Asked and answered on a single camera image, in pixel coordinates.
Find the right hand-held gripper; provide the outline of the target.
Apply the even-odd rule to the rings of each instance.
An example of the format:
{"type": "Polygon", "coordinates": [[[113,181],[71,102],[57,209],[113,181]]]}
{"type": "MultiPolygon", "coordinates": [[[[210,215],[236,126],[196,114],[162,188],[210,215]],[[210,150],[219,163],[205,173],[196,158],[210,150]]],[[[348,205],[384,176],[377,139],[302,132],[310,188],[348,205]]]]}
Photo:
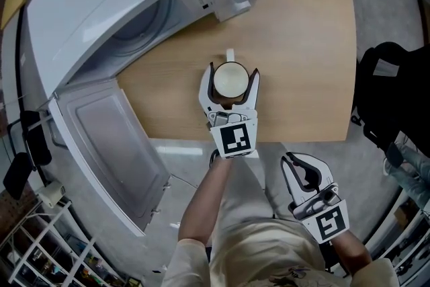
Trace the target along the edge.
{"type": "Polygon", "coordinates": [[[331,170],[324,161],[288,152],[281,158],[281,169],[294,201],[290,210],[318,243],[330,241],[349,229],[346,200],[339,197],[339,186],[333,183],[331,170]]]}

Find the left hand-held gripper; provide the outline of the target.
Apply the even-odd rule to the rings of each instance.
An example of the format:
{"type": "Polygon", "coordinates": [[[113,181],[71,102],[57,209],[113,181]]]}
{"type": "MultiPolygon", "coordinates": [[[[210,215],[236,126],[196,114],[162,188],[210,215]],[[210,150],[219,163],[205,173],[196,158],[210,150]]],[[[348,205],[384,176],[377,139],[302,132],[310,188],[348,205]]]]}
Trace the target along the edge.
{"type": "Polygon", "coordinates": [[[198,94],[203,111],[208,112],[209,130],[223,159],[248,155],[255,150],[257,139],[257,103],[260,73],[255,69],[249,77],[248,87],[241,101],[224,110],[214,99],[214,64],[205,70],[198,94]]]}

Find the white mug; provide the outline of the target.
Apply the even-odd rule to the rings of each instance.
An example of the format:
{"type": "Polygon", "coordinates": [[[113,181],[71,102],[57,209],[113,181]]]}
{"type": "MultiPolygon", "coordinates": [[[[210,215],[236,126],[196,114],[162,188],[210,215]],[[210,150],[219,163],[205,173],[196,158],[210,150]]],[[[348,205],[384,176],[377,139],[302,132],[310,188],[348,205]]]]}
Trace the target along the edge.
{"type": "Polygon", "coordinates": [[[236,98],[246,92],[249,74],[246,68],[235,60],[233,48],[226,50],[226,62],[215,70],[213,82],[215,90],[222,97],[236,98]]]}

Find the person's left forearm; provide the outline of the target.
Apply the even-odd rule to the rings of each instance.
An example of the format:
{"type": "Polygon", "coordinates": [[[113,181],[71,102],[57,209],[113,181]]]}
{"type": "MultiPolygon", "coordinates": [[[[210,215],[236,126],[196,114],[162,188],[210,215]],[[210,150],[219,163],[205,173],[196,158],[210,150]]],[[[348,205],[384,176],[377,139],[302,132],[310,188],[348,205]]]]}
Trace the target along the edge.
{"type": "Polygon", "coordinates": [[[206,244],[214,230],[232,159],[215,158],[181,219],[178,241],[193,239],[206,244]]]}

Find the person's right forearm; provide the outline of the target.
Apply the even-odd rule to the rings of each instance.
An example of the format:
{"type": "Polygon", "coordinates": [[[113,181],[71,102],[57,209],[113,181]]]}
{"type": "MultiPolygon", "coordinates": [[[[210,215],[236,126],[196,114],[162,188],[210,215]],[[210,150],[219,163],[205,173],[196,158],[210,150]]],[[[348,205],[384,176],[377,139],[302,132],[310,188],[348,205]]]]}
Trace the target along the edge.
{"type": "Polygon", "coordinates": [[[372,257],[364,244],[351,232],[345,231],[331,239],[331,243],[351,276],[371,264],[372,257]]]}

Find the cream printed shirt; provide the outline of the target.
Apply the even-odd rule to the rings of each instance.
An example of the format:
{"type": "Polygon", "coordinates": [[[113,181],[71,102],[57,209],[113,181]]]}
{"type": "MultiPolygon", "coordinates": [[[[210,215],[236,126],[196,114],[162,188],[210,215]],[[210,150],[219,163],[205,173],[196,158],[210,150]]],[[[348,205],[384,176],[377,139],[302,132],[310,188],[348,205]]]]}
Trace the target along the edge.
{"type": "Polygon", "coordinates": [[[399,287],[387,259],[372,259],[350,281],[328,273],[312,235],[277,214],[245,162],[232,160],[209,241],[177,240],[161,287],[399,287]]]}

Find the black mesh office chair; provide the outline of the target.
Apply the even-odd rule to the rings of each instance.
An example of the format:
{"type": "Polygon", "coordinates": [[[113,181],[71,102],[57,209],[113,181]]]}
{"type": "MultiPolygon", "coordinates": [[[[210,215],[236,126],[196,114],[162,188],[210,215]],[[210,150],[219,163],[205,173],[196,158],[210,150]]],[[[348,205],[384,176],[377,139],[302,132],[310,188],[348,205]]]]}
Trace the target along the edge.
{"type": "Polygon", "coordinates": [[[379,149],[386,152],[403,132],[430,157],[430,44],[413,51],[394,42],[367,49],[357,63],[353,108],[379,149]]]}

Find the beige box device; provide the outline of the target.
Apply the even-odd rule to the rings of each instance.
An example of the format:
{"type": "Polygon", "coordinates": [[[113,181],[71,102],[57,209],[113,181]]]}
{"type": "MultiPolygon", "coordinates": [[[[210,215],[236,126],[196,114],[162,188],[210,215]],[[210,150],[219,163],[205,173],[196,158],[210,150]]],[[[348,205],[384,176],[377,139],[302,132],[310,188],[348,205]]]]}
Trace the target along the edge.
{"type": "Polygon", "coordinates": [[[59,181],[52,181],[40,188],[37,195],[47,207],[54,208],[65,195],[65,187],[59,181]]]}

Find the black folding chair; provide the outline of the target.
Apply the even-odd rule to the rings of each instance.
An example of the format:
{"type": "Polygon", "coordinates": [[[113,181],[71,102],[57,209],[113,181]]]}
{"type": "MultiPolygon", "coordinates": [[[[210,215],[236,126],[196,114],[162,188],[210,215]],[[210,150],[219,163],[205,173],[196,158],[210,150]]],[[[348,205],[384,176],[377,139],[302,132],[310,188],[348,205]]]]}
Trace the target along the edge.
{"type": "Polygon", "coordinates": [[[13,152],[13,160],[5,177],[3,185],[14,200],[19,200],[24,187],[33,171],[37,171],[43,186],[48,185],[42,166],[49,165],[52,155],[48,149],[41,121],[40,112],[25,110],[21,112],[19,120],[7,125],[7,134],[13,152]],[[16,152],[11,129],[14,125],[21,124],[24,152],[16,152]]]}

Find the white shelf rack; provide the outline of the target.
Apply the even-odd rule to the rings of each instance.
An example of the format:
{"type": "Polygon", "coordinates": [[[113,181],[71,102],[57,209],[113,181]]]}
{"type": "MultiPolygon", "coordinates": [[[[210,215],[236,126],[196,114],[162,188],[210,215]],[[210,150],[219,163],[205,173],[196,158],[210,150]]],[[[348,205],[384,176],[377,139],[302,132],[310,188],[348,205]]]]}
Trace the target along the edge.
{"type": "Polygon", "coordinates": [[[111,264],[70,202],[37,203],[0,243],[1,287],[142,287],[111,264]]]}

